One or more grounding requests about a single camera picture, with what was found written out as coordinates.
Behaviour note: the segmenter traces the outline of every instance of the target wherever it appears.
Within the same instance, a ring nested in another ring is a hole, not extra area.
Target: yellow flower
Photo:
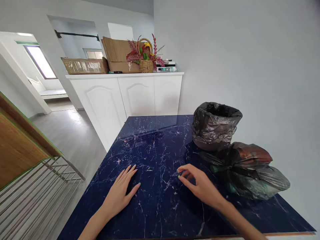
[[[151,48],[150,43],[148,43],[148,42],[144,43],[144,47],[145,48]]]

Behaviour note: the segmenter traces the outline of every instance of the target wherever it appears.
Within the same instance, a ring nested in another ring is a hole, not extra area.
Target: cardboard box
[[[111,72],[122,71],[122,73],[140,73],[139,64],[127,62],[127,55],[132,51],[128,41],[103,37],[101,42]]]
[[[122,73],[140,73],[140,66],[130,62],[111,62],[108,60],[111,72],[122,71]]]
[[[107,59],[73,59],[61,58],[68,74],[107,74],[109,72]]]

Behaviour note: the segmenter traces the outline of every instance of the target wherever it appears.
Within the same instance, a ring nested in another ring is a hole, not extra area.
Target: wicker basket
[[[148,39],[141,38],[140,41],[138,42],[138,46],[140,45],[140,42],[142,40],[145,40],[150,44],[150,49],[151,49],[151,54],[152,54],[153,53],[152,44]],[[142,72],[142,73],[152,73],[153,72],[153,62],[151,60],[140,60],[140,72]]]

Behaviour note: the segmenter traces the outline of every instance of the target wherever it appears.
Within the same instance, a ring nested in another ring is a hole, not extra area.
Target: blue marble countertop
[[[237,235],[223,216],[179,181],[177,168],[187,163],[203,170],[221,194],[262,233],[315,231],[279,194],[268,201],[253,201],[228,193],[200,159],[200,149],[192,141],[192,121],[192,115],[129,117],[58,239],[78,239],[116,177],[129,164],[136,164],[138,171],[128,192],[139,182],[141,186],[97,239]]]

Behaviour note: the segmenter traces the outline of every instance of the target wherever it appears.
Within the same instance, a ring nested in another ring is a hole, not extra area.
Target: curtain rod
[[[100,42],[99,36],[95,36],[95,35],[87,35],[87,34],[77,34],[77,33],[65,33],[65,32],[57,32],[57,30],[54,30],[56,32],[56,35],[58,38],[62,38],[61,34],[64,35],[72,35],[72,36],[83,36],[83,37],[95,37],[97,38],[97,41]]]

